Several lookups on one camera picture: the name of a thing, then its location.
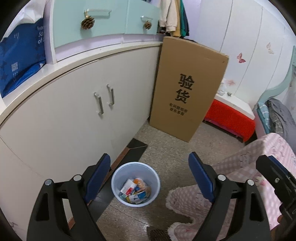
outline pink checkered tablecloth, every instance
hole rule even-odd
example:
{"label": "pink checkered tablecloth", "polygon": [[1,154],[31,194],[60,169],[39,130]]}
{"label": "pink checkered tablecloth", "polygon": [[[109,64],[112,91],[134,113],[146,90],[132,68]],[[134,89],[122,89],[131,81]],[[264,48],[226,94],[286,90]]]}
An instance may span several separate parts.
{"label": "pink checkered tablecloth", "polygon": [[[296,176],[296,157],[289,144],[278,134],[270,133],[253,141],[239,152],[213,165],[218,174],[226,175],[230,180],[245,182],[253,179],[261,194],[270,229],[278,225],[277,218],[281,215],[280,200],[274,194],[271,184],[256,170],[256,160],[261,155],[274,156],[294,176]],[[205,199],[198,185],[171,190],[166,199],[167,208],[178,214],[191,217],[192,223],[174,223],[168,228],[172,241],[191,241],[204,221],[211,203]],[[225,222],[217,240],[223,239],[228,231],[235,207],[231,200]]]}

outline gray blanket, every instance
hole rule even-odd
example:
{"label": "gray blanket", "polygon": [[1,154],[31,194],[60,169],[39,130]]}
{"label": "gray blanket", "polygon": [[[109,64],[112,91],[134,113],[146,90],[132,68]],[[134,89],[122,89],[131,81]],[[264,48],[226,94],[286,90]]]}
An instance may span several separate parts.
{"label": "gray blanket", "polygon": [[280,134],[296,153],[296,124],[288,108],[275,98],[267,101],[271,131]]}

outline pine cone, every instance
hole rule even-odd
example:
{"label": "pine cone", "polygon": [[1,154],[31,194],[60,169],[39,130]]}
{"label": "pine cone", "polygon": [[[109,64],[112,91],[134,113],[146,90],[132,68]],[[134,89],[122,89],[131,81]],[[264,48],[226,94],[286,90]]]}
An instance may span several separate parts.
{"label": "pine cone", "polygon": [[151,22],[147,21],[147,22],[144,23],[144,28],[145,29],[151,29],[151,27],[152,27],[152,23]]}
{"label": "pine cone", "polygon": [[82,29],[91,29],[94,26],[94,18],[91,16],[87,16],[82,22],[81,22],[81,28]]}

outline metal handle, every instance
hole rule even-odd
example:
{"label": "metal handle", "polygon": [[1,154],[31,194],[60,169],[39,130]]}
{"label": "metal handle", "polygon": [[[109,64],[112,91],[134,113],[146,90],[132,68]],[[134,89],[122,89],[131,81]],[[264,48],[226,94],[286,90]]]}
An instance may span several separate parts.
{"label": "metal handle", "polygon": [[143,22],[147,22],[147,21],[152,21],[153,18],[150,18],[150,17],[147,17],[147,16],[142,16],[142,17],[141,17],[141,20],[142,20]]}
{"label": "metal handle", "polygon": [[109,89],[110,93],[111,93],[111,103],[109,103],[109,105],[114,105],[115,101],[114,101],[114,89],[112,87],[109,86],[109,84],[107,85],[107,88]]}
{"label": "metal handle", "polygon": [[102,98],[100,97],[100,95],[97,94],[97,92],[94,92],[94,97],[99,102],[99,107],[100,107],[99,114],[100,115],[104,114],[104,109],[103,109],[103,104],[102,104]]}
{"label": "metal handle", "polygon": [[88,8],[84,11],[84,16],[85,17],[88,16],[89,12],[107,12],[110,14],[112,12],[112,10],[111,9],[100,9],[100,8],[93,8],[93,9]]}

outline qr code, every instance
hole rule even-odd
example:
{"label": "qr code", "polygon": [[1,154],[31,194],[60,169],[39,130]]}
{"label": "qr code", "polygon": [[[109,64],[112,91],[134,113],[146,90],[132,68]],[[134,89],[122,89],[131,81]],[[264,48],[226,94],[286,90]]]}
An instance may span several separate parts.
{"label": "qr code", "polygon": [[18,69],[17,62],[11,65],[11,71],[14,72]]}

